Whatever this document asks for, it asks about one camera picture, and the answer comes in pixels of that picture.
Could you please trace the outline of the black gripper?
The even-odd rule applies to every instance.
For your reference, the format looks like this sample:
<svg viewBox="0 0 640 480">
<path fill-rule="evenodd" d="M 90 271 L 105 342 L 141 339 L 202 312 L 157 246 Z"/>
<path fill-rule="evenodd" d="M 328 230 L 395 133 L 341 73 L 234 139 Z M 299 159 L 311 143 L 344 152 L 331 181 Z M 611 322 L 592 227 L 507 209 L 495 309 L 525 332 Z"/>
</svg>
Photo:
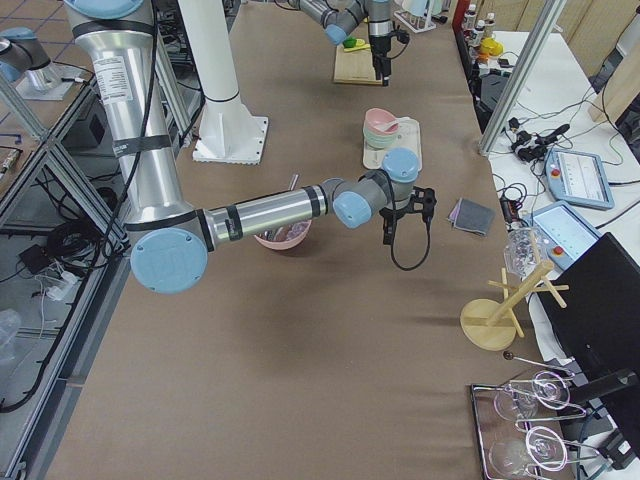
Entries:
<svg viewBox="0 0 640 480">
<path fill-rule="evenodd" d="M 390 37 L 388 35 L 370 35 L 369 43 L 371 46 L 373 67 L 375 70 L 383 70 L 382 85 L 388 86 L 390 80 L 390 73 L 387 71 L 390 69 L 390 60 L 388 58 L 388 53 L 390 51 Z"/>
<path fill-rule="evenodd" d="M 383 244 L 392 245 L 396 234 L 396 222 L 409 214 L 420 214 L 422 221 L 430 225 L 436 207 L 435 191 L 432 188 L 414 186 L 406 199 L 392 200 L 380 211 L 383 218 Z"/>
</svg>

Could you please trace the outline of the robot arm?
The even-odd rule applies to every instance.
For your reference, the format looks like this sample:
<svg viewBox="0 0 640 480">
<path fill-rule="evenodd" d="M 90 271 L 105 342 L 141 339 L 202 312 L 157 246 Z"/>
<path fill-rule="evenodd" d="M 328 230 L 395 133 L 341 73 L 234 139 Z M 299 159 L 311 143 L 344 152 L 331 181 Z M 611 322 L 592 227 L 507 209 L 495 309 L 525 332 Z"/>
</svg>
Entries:
<svg viewBox="0 0 640 480">
<path fill-rule="evenodd" d="M 322 26 L 334 45 L 341 44 L 365 20 L 368 20 L 368 40 L 376 79 L 383 86 L 391 76 L 391 39 L 394 36 L 391 3 L 387 0 L 353 0 L 342 10 L 327 1 L 292 0 L 287 4 L 300 10 Z"/>
<path fill-rule="evenodd" d="M 360 91 L 322 78 L 347 32 L 365 26 L 379 70 L 395 34 L 386 1 L 354 13 L 298 1 L 286 15 L 249 6 L 228 24 L 218 1 L 179 10 L 204 104 L 194 144 L 175 152 L 155 87 L 159 47 L 152 1 L 69 1 L 76 44 L 90 57 L 130 205 L 124 228 L 138 283 L 158 294 L 193 288 L 224 245 L 333 216 L 348 229 L 380 219 L 430 224 L 435 193 L 418 185 L 419 158 L 394 147 L 364 168 L 346 141 Z"/>
</svg>

